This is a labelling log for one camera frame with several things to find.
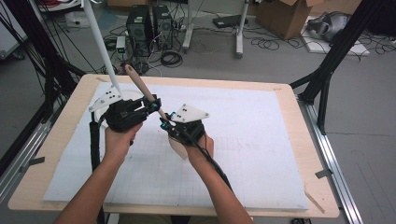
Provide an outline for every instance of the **electronic equipment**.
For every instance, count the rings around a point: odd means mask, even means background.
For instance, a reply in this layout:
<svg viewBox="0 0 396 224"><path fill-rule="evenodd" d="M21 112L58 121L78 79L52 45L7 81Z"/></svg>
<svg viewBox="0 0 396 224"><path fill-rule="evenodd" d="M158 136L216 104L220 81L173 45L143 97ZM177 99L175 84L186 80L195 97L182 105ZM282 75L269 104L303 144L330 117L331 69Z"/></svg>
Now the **electronic equipment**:
<svg viewBox="0 0 396 224"><path fill-rule="evenodd" d="M152 6L154 36L158 49L173 47L172 16L167 6Z"/></svg>
<svg viewBox="0 0 396 224"><path fill-rule="evenodd" d="M219 29L226 28L226 27L237 26L237 25L239 25L240 21L241 21L241 15L220 17L220 18L213 19L213 23Z"/></svg>
<svg viewBox="0 0 396 224"><path fill-rule="evenodd" d="M148 57L149 45L153 38L149 6L133 5L126 21L134 56Z"/></svg>
<svg viewBox="0 0 396 224"><path fill-rule="evenodd" d="M125 36L121 35L117 37L116 50L121 61L128 60L128 49L125 45Z"/></svg>

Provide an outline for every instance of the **forearm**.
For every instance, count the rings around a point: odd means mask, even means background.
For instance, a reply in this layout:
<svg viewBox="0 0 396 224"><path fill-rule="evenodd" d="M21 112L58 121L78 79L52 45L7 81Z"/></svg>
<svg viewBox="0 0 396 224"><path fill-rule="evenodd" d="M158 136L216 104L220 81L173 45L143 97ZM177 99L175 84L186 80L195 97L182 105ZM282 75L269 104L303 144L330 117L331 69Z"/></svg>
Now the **forearm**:
<svg viewBox="0 0 396 224"><path fill-rule="evenodd" d="M244 206L238 201L209 162L202 163L194 168L209 191L220 223L253 223Z"/></svg>
<svg viewBox="0 0 396 224"><path fill-rule="evenodd" d="M108 191L120 169L114 161L103 161L54 223L96 223Z"/></svg>

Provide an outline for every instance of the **wrist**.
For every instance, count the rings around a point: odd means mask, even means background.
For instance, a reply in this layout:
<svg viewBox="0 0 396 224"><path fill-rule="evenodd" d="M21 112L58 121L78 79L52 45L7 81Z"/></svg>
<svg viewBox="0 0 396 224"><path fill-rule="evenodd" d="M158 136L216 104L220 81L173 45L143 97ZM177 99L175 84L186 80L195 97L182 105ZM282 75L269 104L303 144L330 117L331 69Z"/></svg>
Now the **wrist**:
<svg viewBox="0 0 396 224"><path fill-rule="evenodd" d="M111 167L116 167L120 168L124 162L125 158L120 158L120 157L110 157L105 155L102 159L102 163L105 165L111 166Z"/></svg>

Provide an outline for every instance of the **hand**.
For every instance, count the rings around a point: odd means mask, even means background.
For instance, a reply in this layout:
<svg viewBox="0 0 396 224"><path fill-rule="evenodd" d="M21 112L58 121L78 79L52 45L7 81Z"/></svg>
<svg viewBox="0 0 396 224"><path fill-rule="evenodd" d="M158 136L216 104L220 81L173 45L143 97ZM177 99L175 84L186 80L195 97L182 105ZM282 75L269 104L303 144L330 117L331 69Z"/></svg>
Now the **hand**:
<svg viewBox="0 0 396 224"><path fill-rule="evenodd" d="M110 128L106 128L106 154L104 160L114 161L121 165L128 153L130 142L134 140L136 133L142 126L143 123L137 124L124 133L116 133Z"/></svg>
<svg viewBox="0 0 396 224"><path fill-rule="evenodd" d="M213 157L215 142L206 133L198 141L198 145L202 148L206 148L206 150L209 152L209 155ZM187 154L189 155L189 161L194 168L197 168L199 165L208 163L206 157L204 156L204 154L202 154L200 149L191 146L184 147L186 148Z"/></svg>

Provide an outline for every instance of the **cardboard box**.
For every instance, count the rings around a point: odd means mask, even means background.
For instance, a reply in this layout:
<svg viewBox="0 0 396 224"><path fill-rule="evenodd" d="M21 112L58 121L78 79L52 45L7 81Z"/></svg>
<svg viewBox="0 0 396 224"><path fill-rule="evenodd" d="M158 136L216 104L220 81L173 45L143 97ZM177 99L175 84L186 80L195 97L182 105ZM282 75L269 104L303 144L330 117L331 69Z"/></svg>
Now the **cardboard box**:
<svg viewBox="0 0 396 224"><path fill-rule="evenodd" d="M109 7L116 8L131 8L133 5L149 5L149 0L107 0L107 5Z"/></svg>
<svg viewBox="0 0 396 224"><path fill-rule="evenodd" d="M324 0L268 0L262 1L256 21L282 39L300 35L312 6Z"/></svg>
<svg viewBox="0 0 396 224"><path fill-rule="evenodd" d="M310 14L320 16L325 11L340 11L352 15L360 3L361 0L325 0L323 4L312 7Z"/></svg>

